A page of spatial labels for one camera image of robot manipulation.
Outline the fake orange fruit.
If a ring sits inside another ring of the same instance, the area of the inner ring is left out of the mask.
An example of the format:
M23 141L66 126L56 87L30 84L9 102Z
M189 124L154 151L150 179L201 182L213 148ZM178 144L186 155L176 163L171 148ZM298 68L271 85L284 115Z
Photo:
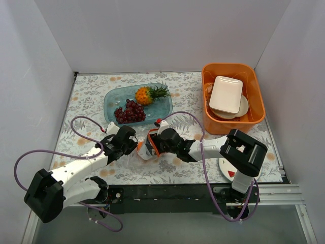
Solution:
M141 150L143 144L144 144L143 141L141 141L141 142L138 143L138 146L137 146L137 152L139 152L139 151Z

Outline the clear zip top bag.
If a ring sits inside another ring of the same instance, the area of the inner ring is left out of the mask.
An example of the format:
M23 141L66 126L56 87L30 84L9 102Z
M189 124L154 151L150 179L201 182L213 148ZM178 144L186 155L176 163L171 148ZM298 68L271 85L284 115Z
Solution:
M126 157L124 166L126 169L140 169L142 166L153 162L159 158L159 152L153 145L153 136L156 135L157 129L151 129L147 132L141 131L140 135L136 134L137 142L143 141L144 144L139 152L137 147Z

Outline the purple fake grape bunch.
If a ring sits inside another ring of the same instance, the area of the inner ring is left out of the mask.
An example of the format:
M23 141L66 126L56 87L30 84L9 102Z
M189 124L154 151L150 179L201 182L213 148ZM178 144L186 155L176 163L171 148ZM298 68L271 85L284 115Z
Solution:
M144 121L146 118L146 114L144 112L144 107L135 102L134 100L126 100L126 108L125 108L125 117L128 123L135 123Z
M125 108L125 109L122 109L122 107L117 108L114 111L114 116L116 118L116 121L119 124L129 124L132 123L135 119L135 114L129 108Z

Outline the fake pineapple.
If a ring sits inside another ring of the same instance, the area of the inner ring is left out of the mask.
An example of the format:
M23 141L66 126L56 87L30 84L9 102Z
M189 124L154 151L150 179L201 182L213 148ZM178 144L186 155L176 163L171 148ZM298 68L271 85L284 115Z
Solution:
M147 106L154 103L157 99L166 98L170 96L167 87L163 86L143 86L135 92L135 99L137 103Z

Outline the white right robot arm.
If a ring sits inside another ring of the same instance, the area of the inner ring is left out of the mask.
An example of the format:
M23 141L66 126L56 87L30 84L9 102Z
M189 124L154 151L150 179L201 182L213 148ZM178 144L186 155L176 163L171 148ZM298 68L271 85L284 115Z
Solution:
M248 188L259 175L268 150L263 143L237 129L217 139L199 141L183 139L176 130L167 128L150 135L149 141L158 155L175 154L184 162L226 159L237 169L230 188L230 197L236 202L247 198Z

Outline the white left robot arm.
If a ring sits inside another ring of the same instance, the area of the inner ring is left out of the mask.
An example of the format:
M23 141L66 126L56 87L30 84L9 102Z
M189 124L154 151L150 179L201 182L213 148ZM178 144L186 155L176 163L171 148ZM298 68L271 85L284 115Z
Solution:
M82 159L50 172L39 170L33 177L24 202L43 223L54 220L67 206L82 201L103 203L108 184L93 171L106 167L137 147L136 131L129 126L110 124L110 134L87 152Z

